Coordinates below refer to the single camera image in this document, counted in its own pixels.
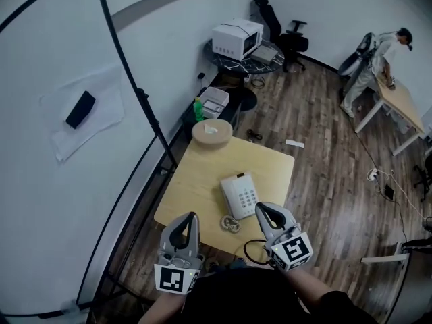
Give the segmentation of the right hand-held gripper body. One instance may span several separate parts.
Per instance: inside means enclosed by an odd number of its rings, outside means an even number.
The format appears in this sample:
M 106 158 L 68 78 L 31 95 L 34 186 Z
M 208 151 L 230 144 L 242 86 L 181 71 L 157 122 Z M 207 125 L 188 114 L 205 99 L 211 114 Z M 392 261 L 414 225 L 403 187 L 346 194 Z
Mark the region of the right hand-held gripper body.
M 291 271 L 305 264 L 313 255 L 308 235 L 301 232 L 298 223 L 267 240 L 264 249 L 271 263 L 282 271 Z

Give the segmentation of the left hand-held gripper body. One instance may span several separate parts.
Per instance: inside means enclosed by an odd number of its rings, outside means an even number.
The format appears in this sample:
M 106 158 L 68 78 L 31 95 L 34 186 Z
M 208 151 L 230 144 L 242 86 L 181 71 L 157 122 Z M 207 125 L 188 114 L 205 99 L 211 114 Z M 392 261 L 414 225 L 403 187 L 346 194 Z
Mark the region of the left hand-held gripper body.
M 154 264 L 155 287 L 158 291 L 186 295 L 192 291 L 201 273 L 205 257 L 171 255 L 158 252 L 159 260 Z

